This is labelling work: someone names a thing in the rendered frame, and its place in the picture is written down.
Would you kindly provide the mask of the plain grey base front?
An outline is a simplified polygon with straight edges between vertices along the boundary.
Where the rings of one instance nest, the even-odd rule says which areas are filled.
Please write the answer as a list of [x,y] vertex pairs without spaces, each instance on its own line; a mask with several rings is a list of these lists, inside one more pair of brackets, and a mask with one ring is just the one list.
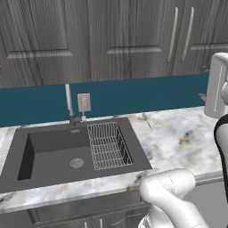
[[223,182],[196,186],[183,199],[197,207],[209,228],[227,228],[228,203]]

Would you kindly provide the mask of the dark grey sink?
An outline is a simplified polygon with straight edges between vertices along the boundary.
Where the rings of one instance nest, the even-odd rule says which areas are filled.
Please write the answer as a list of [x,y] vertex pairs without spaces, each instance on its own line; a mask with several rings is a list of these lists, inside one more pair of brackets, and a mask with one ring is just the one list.
[[[117,122],[133,164],[95,170],[87,132],[90,124]],[[82,159],[80,168],[70,166]],[[0,193],[23,191],[104,176],[122,175],[151,167],[128,118],[20,128],[15,131],[0,175]]]

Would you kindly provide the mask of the grey sink tap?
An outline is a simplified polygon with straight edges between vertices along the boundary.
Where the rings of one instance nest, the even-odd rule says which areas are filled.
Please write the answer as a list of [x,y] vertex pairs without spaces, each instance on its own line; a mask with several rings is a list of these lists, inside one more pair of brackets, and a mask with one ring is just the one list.
[[75,116],[73,106],[72,106],[70,84],[65,85],[65,90],[66,90],[66,99],[67,99],[67,105],[69,110],[69,124],[71,126],[74,126],[76,123],[79,123],[82,120],[82,118]]

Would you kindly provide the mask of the round metal sink drain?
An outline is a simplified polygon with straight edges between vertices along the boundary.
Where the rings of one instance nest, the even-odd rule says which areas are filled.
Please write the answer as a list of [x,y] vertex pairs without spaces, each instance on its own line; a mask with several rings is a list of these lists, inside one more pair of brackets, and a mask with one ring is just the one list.
[[70,161],[70,166],[73,168],[80,168],[84,165],[84,161],[82,159],[73,159]]

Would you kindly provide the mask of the small blue-headed brush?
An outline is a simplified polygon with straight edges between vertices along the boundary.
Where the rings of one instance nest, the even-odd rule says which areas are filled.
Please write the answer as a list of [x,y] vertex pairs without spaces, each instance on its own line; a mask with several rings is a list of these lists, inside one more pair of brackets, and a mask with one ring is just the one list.
[[149,128],[152,129],[151,124],[150,124],[150,122],[148,121],[148,116],[146,115],[146,113],[143,113],[143,114],[142,114],[142,117],[143,117],[144,121],[147,122]]

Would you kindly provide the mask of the grey base cupboard door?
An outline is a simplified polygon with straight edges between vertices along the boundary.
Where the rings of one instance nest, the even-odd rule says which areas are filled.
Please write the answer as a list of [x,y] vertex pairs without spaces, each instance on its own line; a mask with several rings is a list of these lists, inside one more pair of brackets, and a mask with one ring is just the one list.
[[42,225],[38,226],[37,228],[85,228],[85,222],[87,222],[88,228],[94,228],[93,219],[91,217],[58,224]]
[[94,228],[100,228],[100,218],[102,219],[103,228],[138,228],[138,224],[147,212],[148,208],[135,208],[94,216]]

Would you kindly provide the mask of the white wall socket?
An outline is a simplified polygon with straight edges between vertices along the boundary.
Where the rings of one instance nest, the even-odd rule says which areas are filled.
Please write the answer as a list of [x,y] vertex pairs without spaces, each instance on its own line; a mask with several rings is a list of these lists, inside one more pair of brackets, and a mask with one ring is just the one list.
[[78,105],[78,111],[90,111],[91,110],[91,98],[90,94],[78,94],[77,95],[77,105]]

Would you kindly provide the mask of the grey wood wall cupboard door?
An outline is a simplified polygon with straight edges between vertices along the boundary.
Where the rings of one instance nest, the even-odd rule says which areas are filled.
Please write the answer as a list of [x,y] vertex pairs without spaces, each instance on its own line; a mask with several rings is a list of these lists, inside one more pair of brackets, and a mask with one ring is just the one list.
[[0,0],[0,88],[90,80],[86,0]]
[[[182,61],[191,7],[195,10],[194,20]],[[220,52],[228,52],[228,0],[185,0],[172,75],[207,74],[212,55]]]
[[177,37],[184,0],[87,0],[92,80],[169,76],[175,7]]

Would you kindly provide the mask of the grey panel under sink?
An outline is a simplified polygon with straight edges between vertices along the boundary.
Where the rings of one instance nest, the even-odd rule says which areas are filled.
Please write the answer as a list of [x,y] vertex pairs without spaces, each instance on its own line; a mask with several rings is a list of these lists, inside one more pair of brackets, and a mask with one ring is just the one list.
[[28,215],[32,224],[38,224],[73,216],[88,215],[113,208],[127,207],[139,204],[142,201],[139,191],[132,190],[40,208],[32,208],[28,210]]

